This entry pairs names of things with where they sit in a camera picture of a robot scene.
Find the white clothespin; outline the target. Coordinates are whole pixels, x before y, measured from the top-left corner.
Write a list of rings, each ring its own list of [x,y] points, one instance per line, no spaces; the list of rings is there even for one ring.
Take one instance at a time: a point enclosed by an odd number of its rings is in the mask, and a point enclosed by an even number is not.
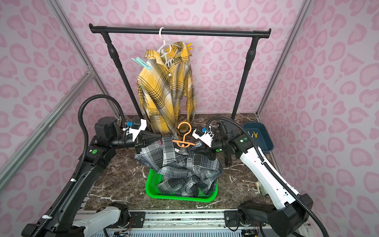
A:
[[[212,132],[212,126],[208,126],[207,128],[203,128],[202,131],[204,132],[204,134],[207,134],[211,137],[214,137],[214,133]]]

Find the orange plastic hanger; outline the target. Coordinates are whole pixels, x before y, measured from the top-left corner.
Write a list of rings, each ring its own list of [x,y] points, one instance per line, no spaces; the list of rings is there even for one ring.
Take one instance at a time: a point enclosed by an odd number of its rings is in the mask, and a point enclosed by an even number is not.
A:
[[[173,143],[176,143],[178,147],[180,148],[188,148],[190,146],[195,146],[196,144],[195,143],[192,143],[192,142],[188,142],[186,140],[186,136],[189,135],[191,132],[192,132],[192,126],[189,122],[186,122],[186,121],[183,121],[181,123],[179,123],[178,125],[178,129],[180,129],[183,125],[187,125],[188,126],[188,130],[186,133],[183,134],[183,138],[181,140],[172,140]]]

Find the grey plaid shirt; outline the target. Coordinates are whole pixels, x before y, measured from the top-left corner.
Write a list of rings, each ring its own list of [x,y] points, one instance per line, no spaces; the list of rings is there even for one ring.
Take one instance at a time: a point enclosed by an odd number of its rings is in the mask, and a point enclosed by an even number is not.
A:
[[[180,148],[169,134],[142,148],[135,156],[138,163],[163,176],[158,183],[159,192],[180,197],[195,198],[201,190],[205,195],[216,191],[217,179],[224,173],[219,159],[210,160],[203,144]]]

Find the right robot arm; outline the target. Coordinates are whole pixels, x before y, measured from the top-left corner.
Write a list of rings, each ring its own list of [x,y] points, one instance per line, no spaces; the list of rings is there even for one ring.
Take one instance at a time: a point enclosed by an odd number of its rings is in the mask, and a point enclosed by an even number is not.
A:
[[[194,136],[205,144],[207,156],[216,159],[217,153],[225,153],[226,165],[231,165],[235,155],[255,175],[260,186],[270,197],[271,204],[246,201],[238,206],[239,220],[243,225],[257,222],[268,224],[280,237],[294,235],[309,218],[319,227],[323,236],[329,235],[326,227],[312,210],[313,200],[308,194],[300,194],[273,167],[265,157],[255,136],[232,119],[213,117],[202,131]]]

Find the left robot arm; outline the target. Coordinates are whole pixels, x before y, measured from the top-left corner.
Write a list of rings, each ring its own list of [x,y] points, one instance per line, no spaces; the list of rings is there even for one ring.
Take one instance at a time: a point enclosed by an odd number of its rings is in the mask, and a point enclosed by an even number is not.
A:
[[[143,148],[160,140],[161,135],[146,130],[146,120],[136,119],[127,122],[121,116],[121,124],[115,117],[103,117],[95,124],[95,136],[89,139],[84,124],[83,113],[86,106],[96,99],[113,102],[118,111],[120,104],[111,96],[98,94],[86,99],[78,111],[78,122],[84,134],[84,148],[79,163],[67,185],[48,211],[35,224],[27,224],[21,235],[23,237],[89,237],[109,225],[121,226],[129,223],[129,213],[124,204],[113,204],[97,215],[103,223],[99,227],[75,222],[74,218],[90,188],[100,174],[106,169],[118,149],[135,149],[137,153]]]

